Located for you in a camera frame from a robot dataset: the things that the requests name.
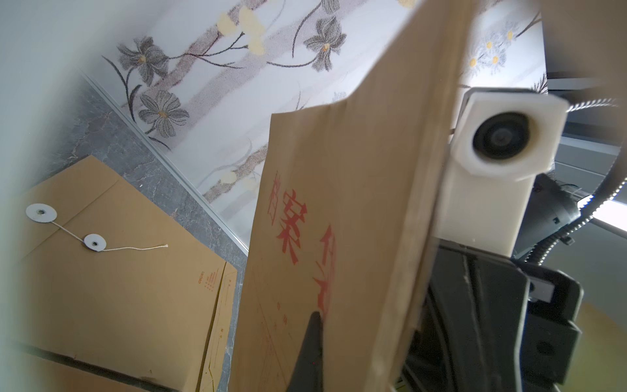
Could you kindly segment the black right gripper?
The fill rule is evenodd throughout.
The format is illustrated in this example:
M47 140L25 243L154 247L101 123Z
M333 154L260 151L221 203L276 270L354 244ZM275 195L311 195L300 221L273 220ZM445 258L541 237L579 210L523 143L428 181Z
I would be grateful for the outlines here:
M563 272L442 241L401 370L406 391L556 391L581 337Z

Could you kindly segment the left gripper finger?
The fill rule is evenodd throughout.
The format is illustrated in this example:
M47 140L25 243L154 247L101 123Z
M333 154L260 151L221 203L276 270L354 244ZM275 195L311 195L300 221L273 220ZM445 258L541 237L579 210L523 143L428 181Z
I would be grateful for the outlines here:
M286 392L323 392L323 320L318 311L310 316Z

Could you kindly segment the kraft file bag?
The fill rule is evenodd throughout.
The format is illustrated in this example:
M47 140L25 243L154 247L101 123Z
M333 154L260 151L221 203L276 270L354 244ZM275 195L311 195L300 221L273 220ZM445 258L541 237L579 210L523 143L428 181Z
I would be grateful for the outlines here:
M323 390L391 390L433 264L475 8L420 3L347 98L272 117L229 390L287 390L314 315Z
M20 201L11 277L29 302L11 337L179 391L196 390L226 262L100 160L87 157Z
M233 315L237 275L238 271L230 263L226 263L217 291L215 315L203 361L199 391L217 391L220 384Z

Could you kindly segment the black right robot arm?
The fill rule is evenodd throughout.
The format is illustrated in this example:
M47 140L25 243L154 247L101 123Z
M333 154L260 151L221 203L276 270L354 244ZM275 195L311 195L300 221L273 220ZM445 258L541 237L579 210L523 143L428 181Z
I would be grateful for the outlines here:
M550 177L573 104L519 88L472 88L462 100L442 183L434 264L398 388L556 391L581 330L584 291L544 262L626 181L619 154L583 201Z

